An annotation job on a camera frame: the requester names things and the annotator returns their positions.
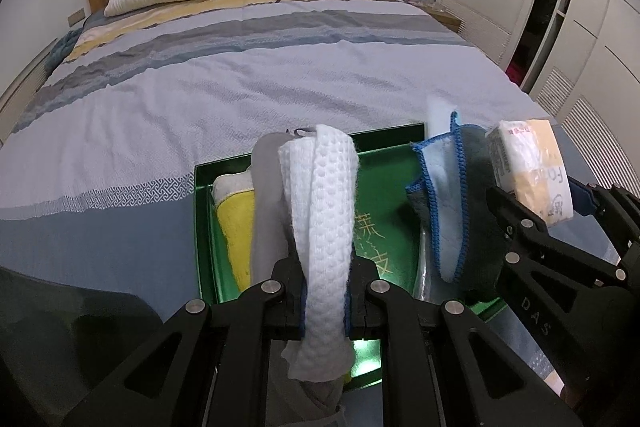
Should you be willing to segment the teal cloth on nightstand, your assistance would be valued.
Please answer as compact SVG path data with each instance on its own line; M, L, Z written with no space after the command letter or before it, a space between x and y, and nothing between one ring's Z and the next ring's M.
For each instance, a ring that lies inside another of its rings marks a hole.
M50 76L52 72L60 65L66 57L70 55L73 48L81 35L81 28L70 30L65 36L59 38L58 41L52 46L46 60L44 61L44 71L47 76Z

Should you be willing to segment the yellow towel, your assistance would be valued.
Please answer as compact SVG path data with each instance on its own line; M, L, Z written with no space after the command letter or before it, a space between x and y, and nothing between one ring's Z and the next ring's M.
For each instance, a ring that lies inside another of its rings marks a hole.
M250 168L218 176L212 193L232 275L239 291L245 291L252 281L250 253L255 212L255 190Z

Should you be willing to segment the white folded cloth in tray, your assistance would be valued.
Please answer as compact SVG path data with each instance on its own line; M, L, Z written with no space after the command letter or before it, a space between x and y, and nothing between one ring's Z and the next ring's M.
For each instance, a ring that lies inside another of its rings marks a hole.
M444 98L430 95L425 101L424 112L425 138L433 139L450 131L451 115L457 112L457 107Z

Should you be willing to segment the grey fleece cloth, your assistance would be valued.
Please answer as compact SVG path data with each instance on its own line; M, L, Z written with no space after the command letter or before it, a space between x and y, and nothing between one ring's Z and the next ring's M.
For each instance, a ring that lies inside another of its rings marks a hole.
M276 262L288 255L294 244L278 150L290 141L285 132L263 135L250 155L250 173L255 191L255 212L250 253L250 276L254 283L268 280ZM343 384L307 383L288 378L288 362L282 357L285 343L273 340L267 387L268 426L344 426L340 400Z

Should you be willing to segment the striped bed cover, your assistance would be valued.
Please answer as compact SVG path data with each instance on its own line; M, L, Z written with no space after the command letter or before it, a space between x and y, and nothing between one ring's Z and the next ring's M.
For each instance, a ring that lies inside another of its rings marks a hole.
M194 169L263 135L544 117L471 43L398 0L210 0L96 14L1 150L1 264L142 298L198 292Z

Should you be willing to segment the right wooden nightstand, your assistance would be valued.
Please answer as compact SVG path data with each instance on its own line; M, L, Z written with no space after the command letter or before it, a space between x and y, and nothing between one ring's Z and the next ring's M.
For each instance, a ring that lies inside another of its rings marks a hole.
M423 3L421 9L431 17L434 17L442 26L447 27L456 34L459 32L462 20L451 14L443 5L435 2Z

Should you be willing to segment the dark grey blue-edged towel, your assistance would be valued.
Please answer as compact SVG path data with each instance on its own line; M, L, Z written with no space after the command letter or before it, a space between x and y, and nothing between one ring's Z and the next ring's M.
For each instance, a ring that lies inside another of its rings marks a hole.
M486 200L496 184L485 130L461 124L456 112L426 130L411 145L419 176L406 186L421 227L413 296L488 303L497 297L503 238Z

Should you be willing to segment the white textured cloth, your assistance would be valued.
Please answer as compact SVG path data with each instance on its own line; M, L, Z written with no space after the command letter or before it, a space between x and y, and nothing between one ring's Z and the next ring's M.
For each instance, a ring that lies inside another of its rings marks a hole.
M288 377L324 383L355 360L346 306L359 159L352 138L318 124L278 150L297 257L306 283L304 333L282 357Z

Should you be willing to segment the green tray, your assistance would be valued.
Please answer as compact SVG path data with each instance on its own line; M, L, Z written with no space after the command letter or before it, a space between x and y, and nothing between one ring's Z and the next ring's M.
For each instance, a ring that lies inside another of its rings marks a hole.
M420 176L410 144L424 139L423 124L356 133L359 155L356 197L356 254L371 259L378 274L406 291L413 290L418 266L420 221L405 187ZM206 162L194 169L194 233L198 285L206 303L238 298L227 242L218 225L213 186L223 174L250 167L250 155Z

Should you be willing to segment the tissue pack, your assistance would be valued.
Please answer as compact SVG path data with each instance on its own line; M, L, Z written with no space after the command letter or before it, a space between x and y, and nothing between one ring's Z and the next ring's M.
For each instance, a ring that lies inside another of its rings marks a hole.
M498 187L546 225L574 218L566 168L547 119L500 120L485 136Z

